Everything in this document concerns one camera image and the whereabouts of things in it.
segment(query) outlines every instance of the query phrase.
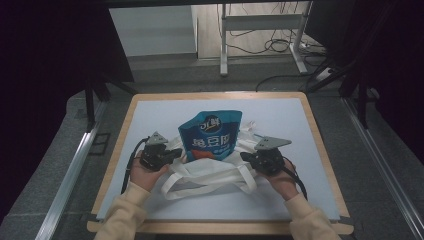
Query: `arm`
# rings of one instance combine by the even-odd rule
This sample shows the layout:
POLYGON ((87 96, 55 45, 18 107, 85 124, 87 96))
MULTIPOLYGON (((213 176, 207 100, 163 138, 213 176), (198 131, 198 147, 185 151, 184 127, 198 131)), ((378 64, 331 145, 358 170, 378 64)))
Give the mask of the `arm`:
MULTIPOLYGON (((291 162, 285 161, 285 166, 294 172, 295 166, 291 162)), ((303 194, 297 191, 296 183, 287 173, 280 172, 273 177, 262 176, 271 183, 272 187, 286 201, 284 204, 292 217, 290 231, 294 239, 340 239, 327 216, 320 209, 308 203, 303 194)))
POLYGON ((151 172, 144 169, 138 159, 135 159, 127 189, 113 201, 94 239, 134 239, 137 228, 146 218, 142 205, 150 196, 149 191, 153 189, 156 181, 167 171, 168 165, 165 165, 160 171, 151 172))

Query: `bag logo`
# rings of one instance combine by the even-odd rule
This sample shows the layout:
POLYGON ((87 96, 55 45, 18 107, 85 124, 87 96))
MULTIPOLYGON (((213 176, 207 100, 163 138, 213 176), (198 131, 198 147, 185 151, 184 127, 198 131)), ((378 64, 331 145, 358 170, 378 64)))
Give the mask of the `bag logo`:
POLYGON ((221 129, 221 125, 221 120, 217 116, 209 115, 199 124, 199 127, 205 133, 214 133, 221 129))

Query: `white board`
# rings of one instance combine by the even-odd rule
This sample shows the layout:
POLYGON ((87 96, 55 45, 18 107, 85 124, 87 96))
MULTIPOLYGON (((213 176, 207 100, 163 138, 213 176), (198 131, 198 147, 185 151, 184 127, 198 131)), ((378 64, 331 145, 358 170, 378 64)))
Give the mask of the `white board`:
MULTIPOLYGON (((302 104, 298 98, 140 101, 126 136, 110 187, 97 219, 104 219, 113 198, 120 194, 125 168, 136 144, 153 132, 165 138, 178 136, 178 127, 201 111, 242 111, 241 125, 254 121, 259 135, 289 139, 292 144, 280 147, 283 156, 297 167, 308 192, 309 202, 321 208, 330 220, 339 220, 339 212, 325 175, 302 104)), ((263 178, 256 177, 258 189, 246 194, 228 185, 215 192, 166 200, 160 188, 169 175, 162 176, 145 202, 147 219, 197 221, 266 221, 288 220, 284 200, 263 178)))

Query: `gray floor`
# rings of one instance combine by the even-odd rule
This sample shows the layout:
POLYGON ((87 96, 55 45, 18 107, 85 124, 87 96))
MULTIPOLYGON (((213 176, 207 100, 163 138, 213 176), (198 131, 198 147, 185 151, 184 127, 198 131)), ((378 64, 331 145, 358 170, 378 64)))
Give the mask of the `gray floor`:
MULTIPOLYGON (((217 61, 131 59, 135 83, 141 93, 253 91, 270 76, 298 74, 290 56, 231 60, 229 76, 219 76, 217 61)), ((276 78, 259 91, 297 91, 303 78, 276 78)), ((393 200, 337 93, 335 82, 309 101, 330 161, 352 217, 357 239, 414 239, 402 212, 393 200)), ((98 188, 113 151, 131 96, 108 85, 112 98, 85 165, 53 239, 92 239, 86 230, 98 188)), ((69 99, 67 115, 42 163, 0 227, 0 239, 34 239, 67 171, 86 127, 85 98, 69 99)), ((388 127, 372 103, 368 104, 370 131, 406 193, 421 215, 424 213, 424 167, 388 127)), ((139 239, 286 239, 282 236, 184 236, 140 235, 139 239)), ((343 239, 354 239, 342 236, 343 239)))

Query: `white tote bag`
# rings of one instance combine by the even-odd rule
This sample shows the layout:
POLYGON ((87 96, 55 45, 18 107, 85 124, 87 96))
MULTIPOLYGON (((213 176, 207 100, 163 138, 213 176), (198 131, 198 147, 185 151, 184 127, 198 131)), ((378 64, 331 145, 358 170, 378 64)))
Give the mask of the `white tote bag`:
MULTIPOLYGON (((227 184, 234 184, 243 192, 251 193, 256 189, 254 179, 256 172, 250 163, 242 160, 240 152, 255 152, 254 146, 259 141, 260 138, 251 132, 241 130, 234 152, 222 161, 203 158, 183 163, 183 157, 174 160, 174 163, 170 165, 173 174, 162 186, 162 193, 166 199, 173 200, 210 193, 227 184)), ((169 149, 178 147, 182 148, 179 137, 168 145, 169 149)))

